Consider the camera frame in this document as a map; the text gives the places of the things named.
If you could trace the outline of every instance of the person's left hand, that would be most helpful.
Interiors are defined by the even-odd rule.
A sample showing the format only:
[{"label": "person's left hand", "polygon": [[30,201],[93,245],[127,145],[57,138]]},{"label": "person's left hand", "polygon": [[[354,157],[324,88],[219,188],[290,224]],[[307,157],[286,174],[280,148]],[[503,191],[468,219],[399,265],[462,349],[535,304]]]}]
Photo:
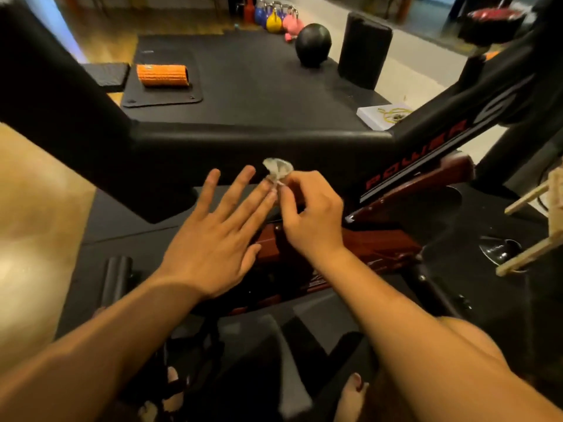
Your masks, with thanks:
[{"label": "person's left hand", "polygon": [[248,244],[277,199],[272,183],[265,179],[236,207],[255,172],[246,166],[210,213],[221,174],[211,170],[193,213],[170,243],[157,277],[190,286],[203,299],[219,296],[242,280],[261,248]]}]

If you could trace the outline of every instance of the black ball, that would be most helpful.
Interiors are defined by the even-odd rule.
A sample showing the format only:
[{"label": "black ball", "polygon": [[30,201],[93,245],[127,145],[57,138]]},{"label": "black ball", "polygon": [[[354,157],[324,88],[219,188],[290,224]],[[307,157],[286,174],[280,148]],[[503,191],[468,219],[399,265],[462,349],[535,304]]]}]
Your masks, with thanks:
[{"label": "black ball", "polygon": [[295,42],[295,50],[301,65],[318,68],[327,60],[332,46],[328,29],[318,23],[310,23],[301,30]]}]

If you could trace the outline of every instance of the white wipe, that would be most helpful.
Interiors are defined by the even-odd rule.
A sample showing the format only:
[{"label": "white wipe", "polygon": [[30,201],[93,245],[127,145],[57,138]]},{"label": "white wipe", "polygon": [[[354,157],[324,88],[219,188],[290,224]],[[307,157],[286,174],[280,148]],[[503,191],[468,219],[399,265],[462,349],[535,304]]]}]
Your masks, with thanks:
[{"label": "white wipe", "polygon": [[293,171],[291,163],[282,159],[265,159],[262,163],[270,171],[268,179],[277,185],[283,185],[280,180]]}]

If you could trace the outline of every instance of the yellow kettlebell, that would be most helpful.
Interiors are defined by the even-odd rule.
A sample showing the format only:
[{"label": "yellow kettlebell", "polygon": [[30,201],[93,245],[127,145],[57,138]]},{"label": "yellow kettlebell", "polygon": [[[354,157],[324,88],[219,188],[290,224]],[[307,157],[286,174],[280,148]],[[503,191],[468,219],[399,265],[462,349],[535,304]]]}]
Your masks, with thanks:
[{"label": "yellow kettlebell", "polygon": [[281,21],[282,20],[278,16],[278,12],[276,11],[276,9],[273,9],[272,14],[268,16],[268,19],[266,21],[266,29],[268,30],[268,32],[273,34],[279,34],[283,29],[283,25]]}]

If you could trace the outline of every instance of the knee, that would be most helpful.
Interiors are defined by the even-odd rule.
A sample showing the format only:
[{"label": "knee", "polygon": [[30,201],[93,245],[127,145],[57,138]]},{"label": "knee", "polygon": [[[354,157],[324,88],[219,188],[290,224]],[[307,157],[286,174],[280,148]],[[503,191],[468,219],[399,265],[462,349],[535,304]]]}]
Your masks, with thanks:
[{"label": "knee", "polygon": [[480,328],[463,319],[438,317],[438,320],[443,325],[459,334],[462,338],[469,341],[474,347],[508,367],[508,363],[504,359],[501,349],[496,345],[494,340]]}]

